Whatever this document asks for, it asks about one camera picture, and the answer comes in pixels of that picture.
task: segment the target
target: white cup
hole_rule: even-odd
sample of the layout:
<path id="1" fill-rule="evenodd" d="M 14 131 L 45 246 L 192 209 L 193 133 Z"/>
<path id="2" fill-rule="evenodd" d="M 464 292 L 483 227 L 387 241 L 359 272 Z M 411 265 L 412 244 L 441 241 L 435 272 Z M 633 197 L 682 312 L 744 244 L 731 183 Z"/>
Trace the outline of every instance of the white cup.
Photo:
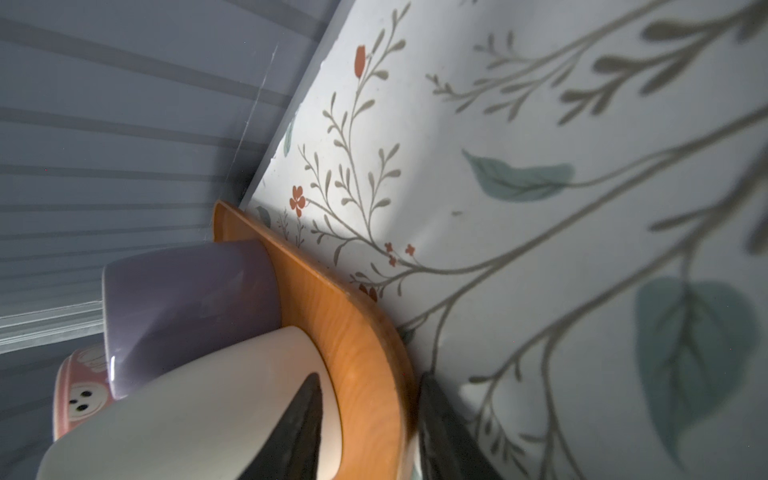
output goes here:
<path id="1" fill-rule="evenodd" d="M 194 360 L 113 403 L 46 452 L 38 480 L 235 480 L 304 379 L 323 391 L 318 480 L 341 462 L 339 407 L 323 359 L 294 326 Z"/>

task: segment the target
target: corrugated panel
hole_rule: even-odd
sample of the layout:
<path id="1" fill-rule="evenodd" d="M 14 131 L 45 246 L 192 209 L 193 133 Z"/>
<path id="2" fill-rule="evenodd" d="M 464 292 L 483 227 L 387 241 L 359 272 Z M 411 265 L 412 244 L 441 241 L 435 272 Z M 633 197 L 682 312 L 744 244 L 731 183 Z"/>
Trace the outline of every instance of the corrugated panel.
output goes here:
<path id="1" fill-rule="evenodd" d="M 0 317 L 99 300 L 106 263 L 203 241 L 337 4 L 1 3 Z"/>

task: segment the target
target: wood grain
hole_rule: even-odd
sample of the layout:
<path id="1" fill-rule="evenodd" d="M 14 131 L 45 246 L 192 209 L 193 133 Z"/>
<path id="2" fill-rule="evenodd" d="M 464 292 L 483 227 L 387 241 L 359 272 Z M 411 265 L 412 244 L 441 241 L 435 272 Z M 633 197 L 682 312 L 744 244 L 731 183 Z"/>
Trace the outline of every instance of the wood grain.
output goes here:
<path id="1" fill-rule="evenodd" d="M 283 325 L 304 330 L 325 361 L 341 417 L 336 480 L 411 478 L 416 381 L 384 313 L 317 260 L 221 200 L 213 229 L 217 242 L 262 241 L 275 266 Z"/>

